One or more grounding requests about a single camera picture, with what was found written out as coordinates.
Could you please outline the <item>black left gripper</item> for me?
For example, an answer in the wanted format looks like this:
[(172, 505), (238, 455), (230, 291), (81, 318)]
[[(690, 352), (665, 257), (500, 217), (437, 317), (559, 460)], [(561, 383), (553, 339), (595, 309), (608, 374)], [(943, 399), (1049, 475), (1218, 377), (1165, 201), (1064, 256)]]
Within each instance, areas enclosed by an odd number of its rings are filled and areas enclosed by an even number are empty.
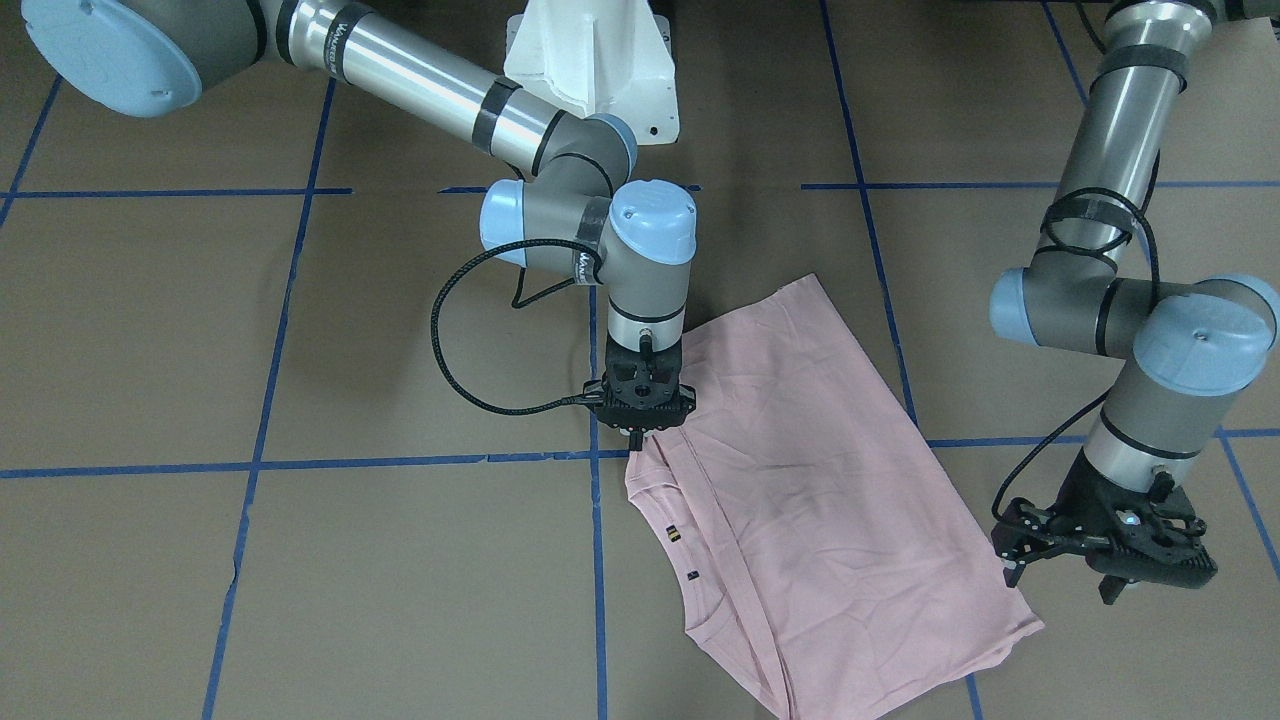
[(1047, 509), (1012, 498), (991, 532), (1005, 585), (1016, 588), (1029, 562), (1071, 553), (1102, 575), (1106, 606), (1135, 583), (1204, 587), (1219, 571), (1204, 547), (1204, 520), (1169, 465), (1151, 468), (1148, 480), (1144, 489), (1124, 488), (1079, 454)]

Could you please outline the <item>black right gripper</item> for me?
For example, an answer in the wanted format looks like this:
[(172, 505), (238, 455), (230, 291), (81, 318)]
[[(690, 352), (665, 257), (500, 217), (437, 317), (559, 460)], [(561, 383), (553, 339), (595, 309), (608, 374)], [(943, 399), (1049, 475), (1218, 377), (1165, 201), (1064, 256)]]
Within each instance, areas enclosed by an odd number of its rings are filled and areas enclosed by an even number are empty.
[(628, 451), (643, 451), (649, 430), (680, 427), (696, 407), (696, 391), (680, 382), (682, 341), (664, 350), (631, 350), (609, 338), (605, 372), (582, 388), (598, 421), (628, 433)]

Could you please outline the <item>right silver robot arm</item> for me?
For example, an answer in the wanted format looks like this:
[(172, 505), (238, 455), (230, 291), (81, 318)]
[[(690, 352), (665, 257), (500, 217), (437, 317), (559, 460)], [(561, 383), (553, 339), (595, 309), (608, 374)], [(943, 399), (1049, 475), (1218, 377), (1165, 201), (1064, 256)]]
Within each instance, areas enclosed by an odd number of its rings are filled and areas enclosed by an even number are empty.
[(521, 415), (588, 407), (637, 451), (680, 427), (696, 392), (680, 379), (698, 209), (685, 187), (639, 179), (637, 141), (618, 117), (576, 117), (517, 81), (399, 27), (360, 1), (23, 1), (26, 33), (83, 95), (116, 113), (154, 118), (270, 56), (324, 70), (463, 140), (516, 172), (483, 201), (483, 252), (443, 286), (430, 311), (442, 375), (472, 405), (509, 407), (468, 392), (449, 369), (440, 314), (474, 269), (500, 259), (561, 275), (561, 287), (602, 286), (609, 311), (600, 378), (577, 395)]

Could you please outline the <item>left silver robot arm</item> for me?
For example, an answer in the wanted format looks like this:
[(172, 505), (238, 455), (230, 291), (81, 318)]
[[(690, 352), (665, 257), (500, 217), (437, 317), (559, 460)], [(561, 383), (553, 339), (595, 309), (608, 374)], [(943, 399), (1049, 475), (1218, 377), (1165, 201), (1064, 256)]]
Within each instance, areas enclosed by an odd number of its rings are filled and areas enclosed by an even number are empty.
[(1027, 266), (989, 296), (1005, 340), (1100, 357), (1123, 368), (1075, 413), (1096, 414), (1056, 500), (1039, 509), (992, 501), (991, 541), (1004, 579), (1076, 555), (1115, 603), (1138, 583), (1204, 587), (1217, 564), (1184, 483), (1204, 446), (1277, 347), (1277, 292), (1244, 274), (1194, 283), (1162, 277), (1147, 217), (1171, 110), (1190, 59), (1226, 23), (1275, 17), (1275, 1), (1116, 1), (1102, 56), (1053, 201)]

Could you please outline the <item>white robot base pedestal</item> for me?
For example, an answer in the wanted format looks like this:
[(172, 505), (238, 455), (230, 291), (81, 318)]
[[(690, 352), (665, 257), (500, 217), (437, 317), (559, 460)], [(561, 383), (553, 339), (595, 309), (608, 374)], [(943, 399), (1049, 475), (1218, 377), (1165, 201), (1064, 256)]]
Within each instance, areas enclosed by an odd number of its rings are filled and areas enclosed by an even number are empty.
[(529, 1), (506, 22), (503, 73), (576, 117), (620, 118), (640, 145), (675, 143), (672, 15), (652, 1)]

